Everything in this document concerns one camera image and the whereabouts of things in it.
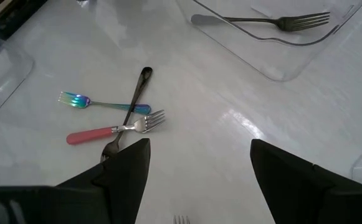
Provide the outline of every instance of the white table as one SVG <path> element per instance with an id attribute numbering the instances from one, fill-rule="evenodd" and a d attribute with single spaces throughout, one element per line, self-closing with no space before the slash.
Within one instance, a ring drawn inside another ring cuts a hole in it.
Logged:
<path id="1" fill-rule="evenodd" d="M 261 138 L 349 176 L 362 154 L 362 14 L 298 78 L 275 83 L 183 19 L 174 1 L 98 0 L 88 11 L 50 0 L 10 40 L 36 61 L 0 109 L 0 185 L 56 185 L 99 162 L 108 140 L 69 146 L 68 133 L 122 123 L 125 112 L 78 110 L 60 91 L 166 110 L 151 139 L 137 223 L 273 223 L 249 158 Z"/>

